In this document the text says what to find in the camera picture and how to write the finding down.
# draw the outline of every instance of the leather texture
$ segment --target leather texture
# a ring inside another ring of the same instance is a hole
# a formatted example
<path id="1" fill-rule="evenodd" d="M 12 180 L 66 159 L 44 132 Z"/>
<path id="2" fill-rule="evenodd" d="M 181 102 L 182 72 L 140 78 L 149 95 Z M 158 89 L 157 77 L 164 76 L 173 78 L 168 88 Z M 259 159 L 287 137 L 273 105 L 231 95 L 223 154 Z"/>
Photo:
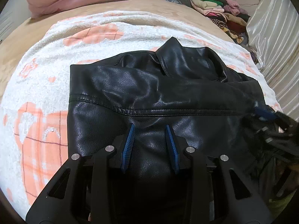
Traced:
<path id="1" fill-rule="evenodd" d="M 187 182 L 171 169 L 165 126 L 258 178 L 266 160 L 250 153 L 241 126 L 256 102 L 265 105 L 256 80 L 226 67 L 213 50 L 183 47 L 172 37 L 156 52 L 71 65 L 68 153 L 94 154 L 133 123 L 127 181 L 114 185 L 119 223 L 132 223 L 132 215 L 133 223 L 182 223 Z"/>

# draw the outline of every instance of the blue gripper pad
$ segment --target blue gripper pad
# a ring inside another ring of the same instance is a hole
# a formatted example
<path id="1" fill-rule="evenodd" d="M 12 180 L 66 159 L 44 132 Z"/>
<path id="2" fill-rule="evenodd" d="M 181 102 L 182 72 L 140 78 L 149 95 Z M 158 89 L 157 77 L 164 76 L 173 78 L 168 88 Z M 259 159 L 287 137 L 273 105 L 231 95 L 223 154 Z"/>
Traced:
<path id="1" fill-rule="evenodd" d="M 169 125 L 166 125 L 165 128 L 165 138 L 166 138 L 166 145 L 168 148 L 169 158 L 171 162 L 171 167 L 174 170 L 174 172 L 178 174 L 180 171 L 178 165 L 178 161 L 179 161 L 178 152 L 176 150 L 176 146 Z"/>
<path id="2" fill-rule="evenodd" d="M 135 140 L 135 125 L 132 124 L 127 137 L 127 141 L 125 143 L 122 158 L 121 158 L 121 170 L 123 173 L 125 173 L 125 171 L 128 169 L 134 140 Z"/>
<path id="3" fill-rule="evenodd" d="M 272 113 L 272 112 L 268 111 L 267 109 L 255 107 L 254 111 L 255 111 L 256 115 L 263 117 L 266 120 L 274 121 L 277 119 L 277 116 L 275 115 L 275 113 Z"/>

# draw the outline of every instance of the jacket seam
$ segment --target jacket seam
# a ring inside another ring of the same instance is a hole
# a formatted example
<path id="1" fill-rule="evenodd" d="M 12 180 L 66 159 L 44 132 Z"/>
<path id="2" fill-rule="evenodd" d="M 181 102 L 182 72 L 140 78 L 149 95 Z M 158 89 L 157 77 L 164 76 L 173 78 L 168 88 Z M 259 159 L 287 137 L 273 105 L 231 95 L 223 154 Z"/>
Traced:
<path id="1" fill-rule="evenodd" d="M 142 113 L 144 111 L 175 111 L 175 110 L 180 110 L 180 111 L 219 111 L 219 112 L 222 112 L 222 113 L 189 113 L 189 114 L 178 114 L 178 113 L 165 113 L 165 114 L 159 114 L 159 115 L 156 115 L 156 114 L 145 114 L 143 113 L 142 115 L 139 115 L 139 116 L 160 116 L 160 115 L 164 115 L 164 116 L 167 116 L 167 115 L 170 115 L 170 116 L 181 116 L 181 115 L 243 115 L 244 113 L 243 112 L 240 112 L 240 111 L 235 111 L 235 110 L 218 110 L 218 109 L 125 109 L 125 108 L 117 108 L 117 107 L 111 107 L 111 106 L 108 106 L 102 102 L 99 102 L 99 100 L 89 100 L 89 99 L 71 99 L 69 102 L 76 102 L 76 101 L 81 101 L 81 102 L 87 102 L 87 103 L 93 103 L 93 104 L 97 104 L 97 105 L 101 105 L 105 108 L 108 108 L 112 111 L 115 111 L 119 114 L 123 114 L 123 115 L 135 115 L 135 116 L 138 116 L 134 113 L 123 113 L 123 112 L 119 112 L 119 111 L 139 111 L 139 113 Z"/>
<path id="2" fill-rule="evenodd" d="M 156 56 L 157 56 L 157 58 L 158 58 L 158 60 L 159 60 L 159 62 L 160 62 L 160 65 L 162 66 L 162 68 L 163 68 L 163 70 L 164 70 L 166 76 L 168 76 L 168 77 L 173 77 L 173 76 L 171 75 L 171 73 L 168 71 L 168 67 L 167 67 L 167 65 L 166 65 L 166 63 L 165 63 L 165 60 L 164 60 L 163 56 L 161 56 L 162 61 L 160 60 L 160 58 L 159 58 L 160 56 L 158 56 L 157 53 L 156 53 Z"/>

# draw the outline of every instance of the bed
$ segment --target bed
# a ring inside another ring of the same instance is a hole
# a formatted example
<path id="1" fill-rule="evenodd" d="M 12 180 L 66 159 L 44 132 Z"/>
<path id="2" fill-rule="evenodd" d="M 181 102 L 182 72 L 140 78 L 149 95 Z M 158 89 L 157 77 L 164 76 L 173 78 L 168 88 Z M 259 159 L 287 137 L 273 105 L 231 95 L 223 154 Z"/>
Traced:
<path id="1" fill-rule="evenodd" d="M 90 36 L 92 28 L 96 36 Z M 214 49 L 228 67 L 258 80 L 266 103 L 280 110 L 250 54 L 187 6 L 127 0 L 28 19 L 0 46 L 0 188 L 23 219 L 68 157 L 69 65 L 126 51 L 155 51 L 171 36 L 183 46 Z M 78 55 L 71 46 L 77 46 Z"/>

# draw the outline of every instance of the white satin curtain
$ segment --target white satin curtain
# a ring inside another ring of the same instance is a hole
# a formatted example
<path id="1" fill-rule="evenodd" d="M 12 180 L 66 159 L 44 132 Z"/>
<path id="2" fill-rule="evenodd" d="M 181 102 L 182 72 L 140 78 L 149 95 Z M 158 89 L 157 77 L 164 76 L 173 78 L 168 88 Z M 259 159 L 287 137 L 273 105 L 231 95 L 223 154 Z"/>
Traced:
<path id="1" fill-rule="evenodd" d="M 249 45 L 283 112 L 299 119 L 299 15 L 290 0 L 262 0 L 251 17 Z"/>

